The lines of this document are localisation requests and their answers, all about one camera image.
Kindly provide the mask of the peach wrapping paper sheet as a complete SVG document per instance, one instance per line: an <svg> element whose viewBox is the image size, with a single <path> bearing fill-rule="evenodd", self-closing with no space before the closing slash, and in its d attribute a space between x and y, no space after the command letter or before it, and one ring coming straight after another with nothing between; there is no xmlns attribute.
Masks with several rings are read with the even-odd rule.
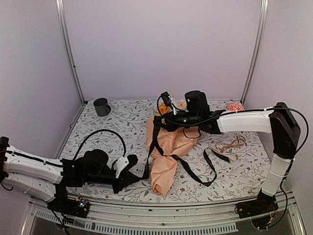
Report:
<svg viewBox="0 0 313 235"><path fill-rule="evenodd" d="M176 155L180 158L186 156L199 138L197 127L187 129L180 127L173 132L160 128L157 143L163 150L163 154L154 148L150 165L151 187L155 194L167 196L173 185L178 165L178 161L172 156Z"/></svg>

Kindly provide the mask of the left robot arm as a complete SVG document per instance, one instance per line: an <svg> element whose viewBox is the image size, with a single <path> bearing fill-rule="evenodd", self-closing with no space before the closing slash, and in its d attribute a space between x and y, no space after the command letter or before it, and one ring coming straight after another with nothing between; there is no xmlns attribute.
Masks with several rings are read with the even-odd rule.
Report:
<svg viewBox="0 0 313 235"><path fill-rule="evenodd" d="M136 155L123 154L108 165L107 153L100 149L87 151L83 157L48 159L23 152L0 139L0 182L17 187L46 202L61 212L69 212L73 203L67 188L81 188L86 183L111 185L115 194L134 184L140 177L130 172L137 164Z"/></svg>

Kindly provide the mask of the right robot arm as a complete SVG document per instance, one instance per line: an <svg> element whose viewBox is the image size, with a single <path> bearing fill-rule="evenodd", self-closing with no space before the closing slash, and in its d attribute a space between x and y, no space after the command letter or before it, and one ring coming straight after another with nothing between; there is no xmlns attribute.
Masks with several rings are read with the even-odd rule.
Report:
<svg viewBox="0 0 313 235"><path fill-rule="evenodd" d="M265 182L253 202L253 209L256 213L264 213L271 207L278 189L288 176L294 157L308 139L305 136L302 143L299 142L300 125L293 114L301 116L301 112L289 108L284 102L263 109L211 111L206 95L201 91L185 94L186 110L174 104L168 92L163 92L158 100L162 100L171 109L161 115L168 131L195 127L212 135L237 132L270 134L273 140L273 158Z"/></svg>

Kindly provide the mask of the black printed ribbon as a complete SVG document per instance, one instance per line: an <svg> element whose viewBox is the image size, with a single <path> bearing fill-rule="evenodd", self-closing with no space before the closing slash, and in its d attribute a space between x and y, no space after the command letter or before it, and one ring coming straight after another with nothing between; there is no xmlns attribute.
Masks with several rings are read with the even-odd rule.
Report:
<svg viewBox="0 0 313 235"><path fill-rule="evenodd" d="M158 143L158 135L159 132L161 130L161 128L163 129L168 129L168 127L166 127L166 124L162 122L162 117L160 116L155 116L153 119L153 133L152 133L152 140L151 140L151 144L149 146L149 152L148 152L148 156L147 156L147 160L146 160L146 164L145 164L145 168L144 168L144 173L142 176L142 180L148 179L149 177L149 173L151 173L150 168L149 168L149 157L152 155L153 150L156 148L157 151L159 152L159 154L163 157L171 157L172 159L174 159L175 161L179 161L183 168L186 170L186 172L188 173L188 175L195 181L197 181L198 183L209 187L213 184L213 182L217 179L217 172L216 169L214 168L212 161L210 160L206 150L203 151L203 157L206 160L206 162L208 163L208 165L211 167L211 169L214 172L214 178L211 181L208 182L203 182L190 168L189 164L183 160L182 158L180 158L178 155L176 154L172 154L172 155L165 155L163 149L160 147L159 143Z"/></svg>

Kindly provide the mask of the orange fake flower stem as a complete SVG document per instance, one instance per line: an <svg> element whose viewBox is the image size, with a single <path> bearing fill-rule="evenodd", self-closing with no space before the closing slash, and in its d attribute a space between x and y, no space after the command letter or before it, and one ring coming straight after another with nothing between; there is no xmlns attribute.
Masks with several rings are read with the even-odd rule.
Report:
<svg viewBox="0 0 313 235"><path fill-rule="evenodd" d="M177 102L178 104L178 108L180 110L183 110L183 111L186 111L187 110L187 104L186 104L186 101L185 100L180 100ZM172 108L171 107L168 107L164 104L164 102L159 102L159 106L158 106L159 110L160 110L160 113L158 112L157 108L153 108L152 109L152 112L153 112L153 115L155 116L161 116L161 115L164 115L164 114L167 114L169 112L172 111Z"/></svg>

